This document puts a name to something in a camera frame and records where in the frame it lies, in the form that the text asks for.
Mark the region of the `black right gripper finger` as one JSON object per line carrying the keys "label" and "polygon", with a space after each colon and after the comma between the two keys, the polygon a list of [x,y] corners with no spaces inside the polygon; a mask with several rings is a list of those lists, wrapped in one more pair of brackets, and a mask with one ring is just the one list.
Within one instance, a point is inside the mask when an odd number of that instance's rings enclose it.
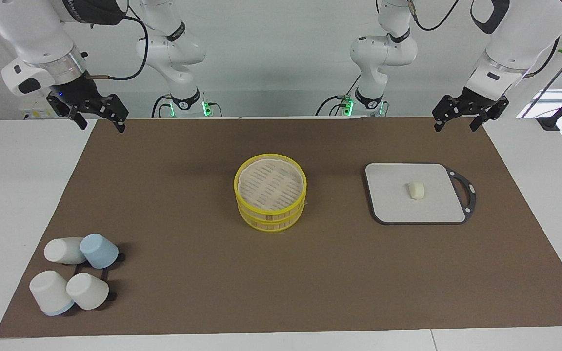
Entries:
{"label": "black right gripper finger", "polygon": [[81,115],[81,113],[76,108],[71,108],[68,113],[69,120],[75,122],[75,124],[81,129],[85,130],[88,123],[87,120]]}
{"label": "black right gripper finger", "polygon": [[107,96],[107,119],[114,124],[118,133],[125,131],[125,121],[128,114],[129,111],[116,94]]}

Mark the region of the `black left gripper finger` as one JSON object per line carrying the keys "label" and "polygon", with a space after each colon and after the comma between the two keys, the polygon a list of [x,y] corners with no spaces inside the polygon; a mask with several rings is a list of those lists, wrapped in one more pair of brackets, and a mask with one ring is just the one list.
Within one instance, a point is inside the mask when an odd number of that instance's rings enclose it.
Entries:
{"label": "black left gripper finger", "polygon": [[489,120],[492,120],[492,116],[490,112],[487,110],[480,111],[478,115],[475,116],[472,122],[470,123],[470,130],[472,132],[477,131],[484,123],[486,123]]}
{"label": "black left gripper finger", "polygon": [[439,133],[445,124],[457,118],[457,99],[454,97],[442,97],[432,111],[435,120],[434,129]]}

